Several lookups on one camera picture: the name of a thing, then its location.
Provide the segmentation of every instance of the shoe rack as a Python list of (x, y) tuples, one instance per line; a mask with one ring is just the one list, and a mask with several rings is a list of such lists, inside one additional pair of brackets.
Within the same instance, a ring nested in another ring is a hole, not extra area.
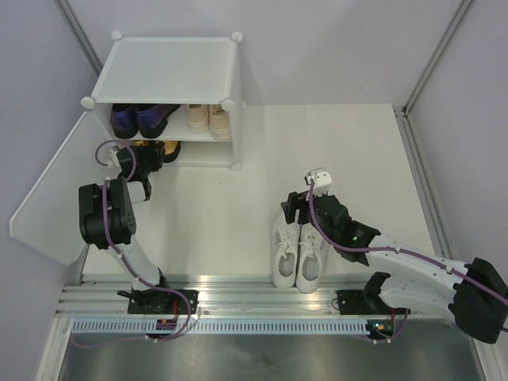
[[(216, 141), (210, 131), (192, 133), (184, 107), (167, 119), (156, 140), (182, 142), (179, 157), (166, 165), (230, 167), (240, 171), (241, 97), (238, 44), (231, 38), (123, 37), (112, 34), (114, 45), (90, 97), (81, 103), (93, 110), (114, 137), (110, 124), (114, 103), (218, 105), (229, 112), (232, 138)], [(139, 133), (133, 140), (146, 140)]]

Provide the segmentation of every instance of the gray wall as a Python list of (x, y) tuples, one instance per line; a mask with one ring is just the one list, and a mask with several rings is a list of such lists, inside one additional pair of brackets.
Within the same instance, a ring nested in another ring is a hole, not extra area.
[[(456, 258), (508, 279), (508, 2), (475, 3), (412, 113)], [(501, 340), (508, 360), (508, 334)]]
[(83, 112), (94, 75), (52, 0), (1, 2), (0, 52), (0, 379), (28, 381), (67, 268), (12, 240), (9, 219)]
[(69, 0), (102, 62), (125, 36), (244, 34), (249, 104), (402, 105), (460, 0)]

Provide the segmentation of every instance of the metal floor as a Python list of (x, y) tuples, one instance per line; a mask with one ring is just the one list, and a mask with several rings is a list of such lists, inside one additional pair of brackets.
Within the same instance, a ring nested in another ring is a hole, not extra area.
[[(80, 334), (81, 343), (120, 335)], [(470, 338), (449, 325), (409, 321), (392, 344), (349, 336), (186, 335), (153, 344), (69, 347), (60, 381), (485, 380)]]

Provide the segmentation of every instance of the white shoe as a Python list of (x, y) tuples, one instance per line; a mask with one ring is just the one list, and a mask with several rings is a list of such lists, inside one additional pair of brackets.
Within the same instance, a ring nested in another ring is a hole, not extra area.
[(210, 129), (208, 105), (185, 105), (187, 125), (192, 133), (205, 133)]
[(288, 288), (294, 285), (298, 262), (298, 238), (300, 225), (288, 225), (281, 214), (271, 231), (271, 281), (276, 287)]
[(209, 105), (210, 128), (215, 140), (231, 140), (231, 125), (229, 113), (221, 105)]
[(325, 270), (329, 244), (311, 225), (302, 226), (296, 287), (306, 294), (315, 292)]

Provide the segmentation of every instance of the white table surface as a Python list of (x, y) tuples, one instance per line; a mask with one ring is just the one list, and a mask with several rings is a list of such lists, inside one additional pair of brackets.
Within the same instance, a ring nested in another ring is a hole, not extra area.
[[(303, 176), (318, 167), (354, 219), (433, 253), (391, 105), (249, 106), (241, 154), (241, 172), (163, 167), (150, 175), (152, 200), (134, 206), (137, 237), (165, 274), (268, 274), (279, 204), (308, 189)], [(329, 251), (327, 274), (374, 270)], [(83, 273), (122, 270), (92, 247)]]

